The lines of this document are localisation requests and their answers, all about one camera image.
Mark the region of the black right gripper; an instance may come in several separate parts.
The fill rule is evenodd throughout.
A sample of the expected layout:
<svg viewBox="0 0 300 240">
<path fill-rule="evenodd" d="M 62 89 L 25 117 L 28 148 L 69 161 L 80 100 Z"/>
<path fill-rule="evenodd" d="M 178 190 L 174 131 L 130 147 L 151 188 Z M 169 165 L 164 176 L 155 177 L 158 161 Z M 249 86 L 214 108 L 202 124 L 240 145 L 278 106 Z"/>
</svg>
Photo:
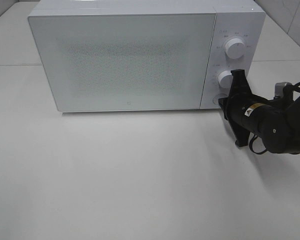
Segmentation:
<svg viewBox="0 0 300 240">
<path fill-rule="evenodd" d="M 251 133 L 262 140 L 275 139 L 275 108 L 255 98 L 244 69 L 231 70 L 228 97 L 218 99 L 224 119 L 235 136 L 235 145 L 248 145 Z"/>
</svg>

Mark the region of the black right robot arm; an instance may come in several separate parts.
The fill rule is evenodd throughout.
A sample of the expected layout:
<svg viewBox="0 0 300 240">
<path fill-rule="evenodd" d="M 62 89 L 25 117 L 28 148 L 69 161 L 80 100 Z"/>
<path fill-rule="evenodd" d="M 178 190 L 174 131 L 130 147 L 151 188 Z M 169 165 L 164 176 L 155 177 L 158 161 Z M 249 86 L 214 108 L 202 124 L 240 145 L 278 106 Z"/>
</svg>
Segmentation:
<svg viewBox="0 0 300 240">
<path fill-rule="evenodd" d="M 218 104 L 238 147 L 253 148 L 261 138 L 264 153 L 300 154 L 300 82 L 279 82 L 272 100 L 255 95 L 243 69 L 231 71 L 227 97 Z"/>
</svg>

